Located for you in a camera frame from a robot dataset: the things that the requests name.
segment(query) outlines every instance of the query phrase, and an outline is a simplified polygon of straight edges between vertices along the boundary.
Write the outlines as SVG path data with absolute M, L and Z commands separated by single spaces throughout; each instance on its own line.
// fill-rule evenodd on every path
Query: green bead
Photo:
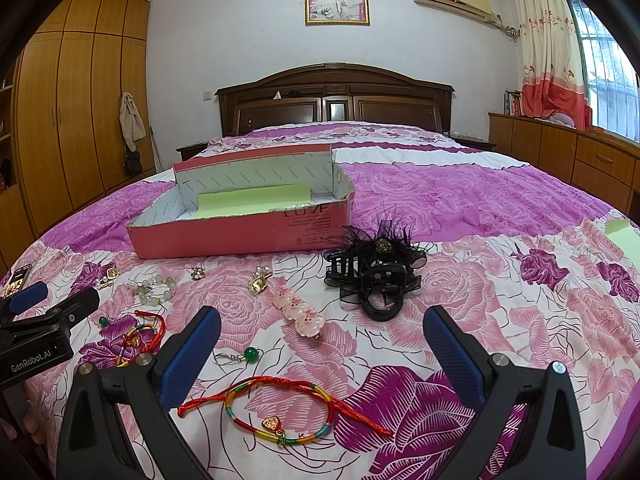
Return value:
M 255 363 L 258 360 L 258 357 L 260 357 L 258 349 L 252 346 L 245 348 L 242 354 L 248 363 Z

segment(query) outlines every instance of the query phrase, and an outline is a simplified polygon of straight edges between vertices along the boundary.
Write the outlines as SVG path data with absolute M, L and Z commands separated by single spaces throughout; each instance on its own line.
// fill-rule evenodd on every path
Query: braided rainbow bracelet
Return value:
M 303 392 L 310 397 L 313 397 L 317 400 L 322 400 L 327 405 L 327 414 L 326 414 L 326 422 L 324 426 L 315 433 L 312 433 L 307 436 L 302 436 L 300 438 L 286 438 L 285 432 L 282 429 L 282 424 L 280 419 L 273 415 L 268 418 L 265 418 L 262 421 L 262 426 L 265 430 L 269 430 L 270 433 L 266 431 L 259 430 L 254 428 L 253 426 L 243 422 L 239 418 L 237 418 L 231 409 L 231 403 L 233 400 L 243 394 L 248 392 L 252 386 L 257 384 L 276 384 L 277 386 L 282 386 L 285 388 L 293 388 L 299 392 Z M 320 438 L 324 434 L 326 434 L 331 428 L 332 423 L 334 422 L 334 409 L 347 415 L 351 418 L 359 420 L 364 424 L 367 424 L 372 430 L 380 434 L 381 436 L 392 436 L 393 432 L 386 430 L 379 424 L 372 422 L 366 416 L 356 412 L 350 406 L 342 402 L 340 399 L 336 399 L 332 397 L 328 393 L 326 393 L 322 388 L 320 388 L 317 384 L 310 383 L 308 381 L 291 381 L 289 379 L 284 379 L 280 377 L 270 377 L 270 376 L 258 376 L 251 377 L 239 383 L 233 384 L 228 387 L 226 390 L 211 396 L 211 397 L 201 397 L 200 399 L 190 400 L 189 402 L 185 402 L 180 408 L 178 408 L 178 416 L 184 417 L 187 410 L 192 408 L 196 408 L 201 404 L 205 404 L 206 402 L 212 400 L 224 400 L 225 401 L 225 410 L 228 415 L 231 417 L 231 420 L 240 428 L 244 430 L 251 431 L 251 433 L 259 436 L 265 440 L 269 440 L 270 442 L 275 442 L 279 446 L 298 446 L 300 444 L 306 444 L 307 442 L 311 442 L 316 438 Z

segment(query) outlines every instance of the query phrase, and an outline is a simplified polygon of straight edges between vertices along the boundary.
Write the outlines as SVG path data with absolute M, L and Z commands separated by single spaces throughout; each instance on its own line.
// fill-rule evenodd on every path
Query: wardrobe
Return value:
M 146 104 L 148 10 L 145 0 L 63 0 L 18 58 L 9 150 L 15 185 L 0 194 L 0 274 L 62 219 L 155 173 Z M 146 129 L 137 143 L 143 173 L 135 177 L 124 170 L 123 92 L 133 95 Z M 10 191 L 19 220 L 4 226 Z M 18 228 L 19 242 L 8 241 Z

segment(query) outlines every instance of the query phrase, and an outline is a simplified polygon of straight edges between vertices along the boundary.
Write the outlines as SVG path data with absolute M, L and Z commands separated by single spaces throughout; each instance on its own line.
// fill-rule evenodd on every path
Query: green paper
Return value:
M 295 208 L 310 201 L 309 184 L 202 193 L 198 195 L 198 210 L 191 218 L 221 218 L 268 213 L 273 210 Z
M 604 229 L 609 240 L 623 250 L 636 269 L 640 269 L 640 236 L 631 227 L 629 220 L 609 220 Z

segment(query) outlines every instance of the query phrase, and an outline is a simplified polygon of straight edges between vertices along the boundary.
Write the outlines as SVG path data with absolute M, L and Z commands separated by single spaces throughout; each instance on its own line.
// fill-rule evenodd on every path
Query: cabinet handle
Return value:
M 599 153 L 596 153 L 596 156 L 602 161 L 602 162 L 606 162 L 607 164 L 613 164 L 613 159 L 609 158 L 608 156 L 604 156 L 601 155 Z

